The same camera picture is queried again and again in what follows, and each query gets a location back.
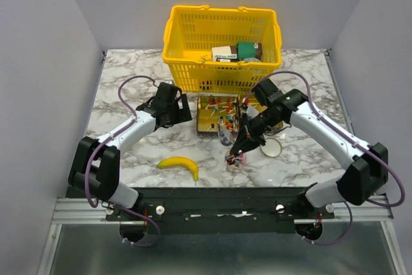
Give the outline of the shiny metal scoop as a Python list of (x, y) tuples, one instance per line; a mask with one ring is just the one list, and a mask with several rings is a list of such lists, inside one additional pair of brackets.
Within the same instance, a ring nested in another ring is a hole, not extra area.
[(222, 145), (231, 146), (238, 137), (238, 130), (227, 129), (226, 126), (218, 124), (218, 138)]

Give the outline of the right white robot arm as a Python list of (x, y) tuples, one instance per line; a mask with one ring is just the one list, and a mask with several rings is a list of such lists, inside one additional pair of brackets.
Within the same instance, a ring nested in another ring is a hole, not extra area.
[(264, 132), (284, 122), (311, 136), (345, 170), (342, 176), (312, 184), (297, 196), (294, 207), (303, 218), (311, 218), (319, 208), (332, 203), (361, 205), (388, 181), (388, 171), (379, 163), (379, 160), (388, 160), (386, 147), (380, 143), (372, 146), (351, 136), (311, 106), (301, 91), (293, 89), (283, 93), (270, 79), (265, 79), (252, 93), (265, 110), (254, 117), (242, 118), (238, 136), (229, 151), (231, 158), (265, 145)]

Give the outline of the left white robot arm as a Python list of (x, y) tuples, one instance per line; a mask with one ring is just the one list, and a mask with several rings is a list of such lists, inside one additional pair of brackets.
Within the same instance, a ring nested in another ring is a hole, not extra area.
[(99, 138), (80, 140), (68, 177), (70, 186), (89, 198), (117, 204), (128, 220), (142, 215), (137, 190), (120, 181), (120, 159), (142, 138), (159, 128), (169, 128), (192, 119), (186, 94), (161, 82), (156, 94), (132, 110), (132, 116)]

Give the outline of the candy tin box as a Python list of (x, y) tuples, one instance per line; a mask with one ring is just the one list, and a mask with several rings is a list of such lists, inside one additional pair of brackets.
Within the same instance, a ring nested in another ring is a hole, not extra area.
[(228, 130), (234, 137), (241, 127), (245, 94), (209, 95), (197, 99), (196, 132), (200, 138), (217, 137), (219, 129)]

